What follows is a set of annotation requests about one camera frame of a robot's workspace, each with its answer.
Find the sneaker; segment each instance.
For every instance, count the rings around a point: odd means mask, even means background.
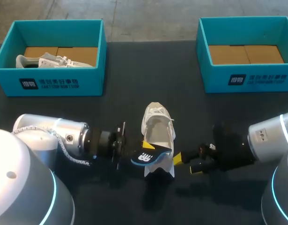
[[[141,131],[144,135],[142,150],[132,157],[132,163],[145,166],[145,176],[157,168],[174,177],[174,139],[172,119],[163,105],[152,102],[145,110]]]
[[[71,67],[92,67],[89,64],[75,62],[67,59],[66,56],[54,56],[45,53],[39,58],[26,58],[23,55],[18,55],[16,58],[17,68],[71,68]]]

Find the open box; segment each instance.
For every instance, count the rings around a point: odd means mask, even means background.
[[[96,66],[16,68],[26,47],[97,47]],[[14,21],[0,49],[0,85],[7,96],[100,96],[106,40],[102,20]]]
[[[209,45],[275,45],[284,63],[215,65]],[[206,92],[288,91],[286,16],[200,18],[196,50]]]

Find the dark tabletop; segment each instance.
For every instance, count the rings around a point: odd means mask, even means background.
[[[212,140],[221,120],[245,134],[248,126],[288,112],[288,93],[205,94],[195,42],[108,43],[102,97],[12,97],[0,88],[0,129],[32,113],[114,129],[126,121],[127,150],[138,148],[146,106],[158,101],[174,119],[175,154]],[[84,169],[59,156],[56,174],[70,190],[75,221],[83,224],[261,224],[260,202],[274,164],[190,175],[175,168],[175,180],[143,178],[143,168],[123,163],[114,176],[107,163]]]

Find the brown cardboard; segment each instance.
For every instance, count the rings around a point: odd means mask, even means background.
[[[45,53],[56,56],[57,51],[57,47],[27,47],[24,56],[27,58],[39,58]]]
[[[97,60],[96,47],[73,47],[73,48],[59,48],[57,55],[64,57],[76,62],[87,63],[93,67],[96,66]]]
[[[66,56],[68,59],[75,61],[73,59],[74,57],[73,48],[59,48],[56,55],[59,55],[61,57]]]
[[[249,64],[244,46],[209,45],[213,64]]]
[[[275,45],[245,45],[245,50],[251,64],[284,63]]]
[[[83,47],[83,48],[74,47],[73,48],[74,59],[71,60],[87,63],[95,67],[97,60],[97,50],[98,48],[96,47]]]

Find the concrete floor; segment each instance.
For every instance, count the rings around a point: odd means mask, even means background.
[[[287,15],[288,0],[0,0],[0,43],[13,20],[100,19],[108,41],[193,40],[205,16]]]

